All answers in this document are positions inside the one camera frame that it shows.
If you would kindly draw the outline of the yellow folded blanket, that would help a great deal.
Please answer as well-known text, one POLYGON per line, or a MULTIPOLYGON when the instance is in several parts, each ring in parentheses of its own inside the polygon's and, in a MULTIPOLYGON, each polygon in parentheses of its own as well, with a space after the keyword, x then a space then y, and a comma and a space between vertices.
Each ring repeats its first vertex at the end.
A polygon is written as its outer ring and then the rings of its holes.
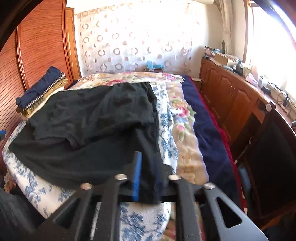
POLYGON ((66 74, 61 73, 60 76, 52 84, 50 84, 40 96, 33 99, 24 109, 17 107, 16 112, 20 113, 24 118, 29 119, 45 105, 53 94, 63 91, 68 82, 69 80, 66 78, 66 74))

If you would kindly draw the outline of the wooden low cabinet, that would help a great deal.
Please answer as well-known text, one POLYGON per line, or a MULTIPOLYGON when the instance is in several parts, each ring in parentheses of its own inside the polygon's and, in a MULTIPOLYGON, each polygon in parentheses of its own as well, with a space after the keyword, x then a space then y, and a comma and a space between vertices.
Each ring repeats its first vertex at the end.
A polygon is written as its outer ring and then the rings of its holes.
POLYGON ((202 58, 200 67, 201 95, 218 125, 226 132, 229 145, 243 146, 243 130, 253 116, 263 122, 265 105, 271 102, 285 121, 292 125, 293 119, 285 113, 276 97, 270 97, 245 79, 214 62, 202 58))

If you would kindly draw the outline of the black printed t-shirt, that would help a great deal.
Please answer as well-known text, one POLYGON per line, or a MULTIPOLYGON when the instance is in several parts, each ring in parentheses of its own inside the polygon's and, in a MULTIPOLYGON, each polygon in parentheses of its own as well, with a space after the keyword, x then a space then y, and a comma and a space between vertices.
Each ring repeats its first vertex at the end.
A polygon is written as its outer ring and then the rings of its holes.
POLYGON ((76 189, 122 173, 142 154, 138 200, 160 201, 157 98, 149 83, 60 91, 26 123, 9 150, 42 179, 76 189))

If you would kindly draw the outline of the navy folded blanket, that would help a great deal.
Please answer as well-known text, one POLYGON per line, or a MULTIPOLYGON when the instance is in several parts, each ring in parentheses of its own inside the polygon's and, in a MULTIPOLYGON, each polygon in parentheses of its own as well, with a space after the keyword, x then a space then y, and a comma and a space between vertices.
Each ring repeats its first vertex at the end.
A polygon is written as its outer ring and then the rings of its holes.
POLYGON ((58 68, 50 66, 46 73, 39 79, 30 89, 25 91, 21 97, 16 98, 16 105, 21 109, 25 109, 38 96, 63 75, 58 68))

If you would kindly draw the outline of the cardboard box on cabinet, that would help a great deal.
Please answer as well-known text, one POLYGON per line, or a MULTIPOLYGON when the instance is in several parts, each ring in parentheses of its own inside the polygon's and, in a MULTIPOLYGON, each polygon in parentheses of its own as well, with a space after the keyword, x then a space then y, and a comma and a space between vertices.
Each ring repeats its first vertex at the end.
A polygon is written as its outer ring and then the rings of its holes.
POLYGON ((228 67, 232 67, 236 63, 236 58, 227 54, 216 53, 214 56, 214 60, 221 64, 226 65, 228 67))

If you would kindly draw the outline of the navy bed cover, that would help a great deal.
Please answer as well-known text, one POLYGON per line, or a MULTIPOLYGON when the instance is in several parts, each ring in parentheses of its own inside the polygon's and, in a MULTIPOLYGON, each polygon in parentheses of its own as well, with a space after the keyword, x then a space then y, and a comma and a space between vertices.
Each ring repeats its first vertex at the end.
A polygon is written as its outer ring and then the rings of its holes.
POLYGON ((194 132, 199 142, 209 181, 216 184, 238 207, 242 208, 240 182, 226 133, 219 128, 213 114, 198 92, 192 78, 184 75, 182 90, 195 112, 194 132))

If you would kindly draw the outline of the wooden framed window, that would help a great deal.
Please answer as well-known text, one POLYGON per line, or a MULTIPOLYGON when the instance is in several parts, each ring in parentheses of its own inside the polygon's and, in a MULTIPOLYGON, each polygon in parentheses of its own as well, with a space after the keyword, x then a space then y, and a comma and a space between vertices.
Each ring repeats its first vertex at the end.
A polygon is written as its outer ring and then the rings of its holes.
POLYGON ((247 1, 251 30, 247 54, 268 82, 295 98, 295 26, 273 1, 247 1))

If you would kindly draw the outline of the sheer circle pattern curtain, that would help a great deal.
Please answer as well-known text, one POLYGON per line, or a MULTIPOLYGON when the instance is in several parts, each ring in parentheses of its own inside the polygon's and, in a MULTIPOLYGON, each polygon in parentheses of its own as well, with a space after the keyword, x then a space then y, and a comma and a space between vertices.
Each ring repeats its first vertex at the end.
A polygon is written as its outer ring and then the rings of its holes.
POLYGON ((83 74, 194 70, 202 6, 188 1, 123 1, 75 15, 83 74))

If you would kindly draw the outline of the beige side curtain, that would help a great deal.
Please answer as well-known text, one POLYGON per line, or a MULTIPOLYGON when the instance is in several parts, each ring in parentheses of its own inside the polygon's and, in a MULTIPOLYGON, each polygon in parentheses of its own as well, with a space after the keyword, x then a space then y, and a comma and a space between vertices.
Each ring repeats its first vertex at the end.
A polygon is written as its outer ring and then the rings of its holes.
POLYGON ((225 53, 233 54, 232 43, 232 25, 233 25, 233 9, 231 0, 219 0, 219 8, 223 22, 223 38, 225 42, 225 53))

